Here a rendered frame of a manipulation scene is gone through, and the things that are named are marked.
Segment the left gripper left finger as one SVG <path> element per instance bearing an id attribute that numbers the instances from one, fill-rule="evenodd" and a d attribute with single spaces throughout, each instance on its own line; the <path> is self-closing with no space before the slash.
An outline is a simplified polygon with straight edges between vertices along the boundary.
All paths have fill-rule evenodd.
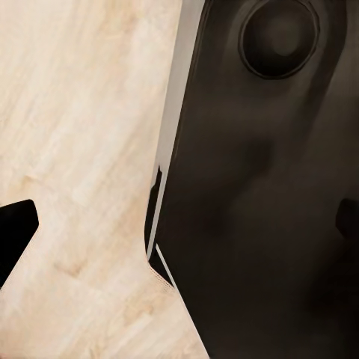
<path id="1" fill-rule="evenodd" d="M 32 199 L 0 207 L 0 289 L 39 227 Z"/>

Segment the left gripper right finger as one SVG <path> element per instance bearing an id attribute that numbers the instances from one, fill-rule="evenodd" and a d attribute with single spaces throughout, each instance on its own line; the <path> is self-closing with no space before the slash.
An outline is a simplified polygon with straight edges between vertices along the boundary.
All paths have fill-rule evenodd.
<path id="1" fill-rule="evenodd" d="M 341 199 L 335 226 L 359 259 L 359 202 Z"/>

